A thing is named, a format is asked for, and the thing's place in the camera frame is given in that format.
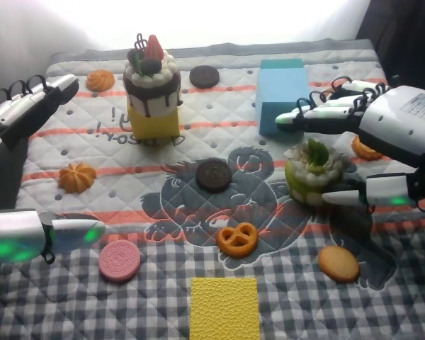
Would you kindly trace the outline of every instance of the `label on robotic hand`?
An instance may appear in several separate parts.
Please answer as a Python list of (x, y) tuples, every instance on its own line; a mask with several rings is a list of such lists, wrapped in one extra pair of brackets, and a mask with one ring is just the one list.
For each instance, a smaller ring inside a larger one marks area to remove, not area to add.
[(425, 120), (425, 94), (421, 93), (418, 96), (415, 96), (400, 110)]

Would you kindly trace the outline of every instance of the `quilted mat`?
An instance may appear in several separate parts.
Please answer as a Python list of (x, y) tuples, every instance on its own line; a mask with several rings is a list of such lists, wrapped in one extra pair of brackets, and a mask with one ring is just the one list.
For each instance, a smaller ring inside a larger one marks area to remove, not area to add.
[[(17, 208), (89, 213), (108, 229), (91, 249), (59, 255), (51, 266), (40, 259), (1, 266), (0, 339), (188, 339), (195, 277), (256, 278), (261, 339), (425, 339), (425, 214), (407, 206), (373, 215), (318, 211), (293, 202), (284, 154), (300, 136), (262, 137), (254, 121), (262, 59), (302, 58), (312, 90), (342, 75), (385, 81), (370, 43), (170, 52), (182, 77), (181, 136), (146, 142), (132, 136), (125, 109), (125, 51), (54, 58), (49, 80), (72, 73), (80, 90), (30, 139)], [(189, 71), (199, 64), (218, 68), (217, 86), (192, 86)], [(110, 91), (86, 89), (95, 69), (115, 74)], [(387, 158), (357, 160), (351, 133), (315, 137), (350, 157), (347, 176), (412, 171)], [(210, 157), (232, 169), (223, 193), (197, 187), (196, 168)], [(80, 195), (65, 194), (58, 171), (80, 161), (98, 178)], [(260, 239), (251, 255), (231, 259), (215, 234), (240, 222), (253, 223)], [(136, 243), (142, 263), (130, 282), (116, 285), (98, 272), (98, 257), (123, 238)], [(330, 244), (356, 255), (356, 283), (339, 285), (320, 271), (318, 253)]]

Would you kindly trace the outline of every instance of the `robotic hand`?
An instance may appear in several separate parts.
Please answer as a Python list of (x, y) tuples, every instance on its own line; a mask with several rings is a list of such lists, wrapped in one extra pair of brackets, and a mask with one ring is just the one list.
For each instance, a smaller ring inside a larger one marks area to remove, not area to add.
[[(41, 84), (30, 88), (30, 81)], [(22, 94), (11, 96), (13, 87), (21, 84)], [(25, 83), (17, 81), (9, 89), (0, 89), (6, 100), (0, 104), (0, 171), (17, 141), (30, 137), (79, 90), (72, 74), (50, 83), (37, 75)], [(35, 210), (0, 211), (0, 263), (19, 262), (42, 255), (51, 264), (55, 254), (90, 247), (104, 234), (106, 226), (90, 215), (56, 215)]]
[(341, 205), (404, 205), (419, 207), (425, 198), (425, 90), (409, 86), (351, 81), (335, 86), (326, 101), (316, 105), (300, 98), (297, 108), (276, 118), (279, 129), (328, 135), (356, 133), (364, 145), (409, 166), (412, 174), (380, 174), (366, 182), (350, 181), (344, 191), (324, 193), (323, 199)]

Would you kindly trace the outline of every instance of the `blue block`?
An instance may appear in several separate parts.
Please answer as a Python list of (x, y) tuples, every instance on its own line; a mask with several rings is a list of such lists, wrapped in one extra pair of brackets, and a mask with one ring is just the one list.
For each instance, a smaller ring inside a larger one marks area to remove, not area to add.
[(300, 97), (310, 94), (307, 72), (301, 59), (263, 60), (261, 66), (255, 100), (259, 134), (277, 135), (276, 117), (292, 111)]

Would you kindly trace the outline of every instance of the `yellow block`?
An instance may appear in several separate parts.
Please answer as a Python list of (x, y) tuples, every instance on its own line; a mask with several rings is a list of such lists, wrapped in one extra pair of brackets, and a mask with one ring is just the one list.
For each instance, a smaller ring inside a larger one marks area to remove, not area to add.
[(190, 339), (260, 339), (256, 279), (193, 278)]
[(162, 117), (145, 117), (144, 115), (140, 115), (135, 112), (129, 103), (127, 103), (127, 109), (132, 131), (138, 140), (178, 137), (180, 135), (178, 108)]

